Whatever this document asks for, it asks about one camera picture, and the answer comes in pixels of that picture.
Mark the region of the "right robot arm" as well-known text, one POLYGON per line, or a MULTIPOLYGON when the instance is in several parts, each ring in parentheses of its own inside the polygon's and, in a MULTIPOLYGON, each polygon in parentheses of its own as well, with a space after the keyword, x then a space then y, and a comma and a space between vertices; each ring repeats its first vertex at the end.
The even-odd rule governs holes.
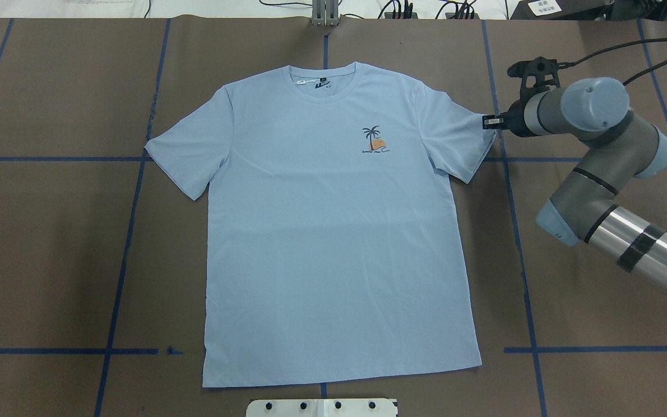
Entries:
POLYGON ((667 231, 615 202, 629 180, 667 166, 667 136, 635 113, 622 82, 601 77, 543 87, 502 114, 483 116, 482 125, 519 137, 571 134, 585 145, 537 225, 567 246, 588 244, 667 295, 667 231))

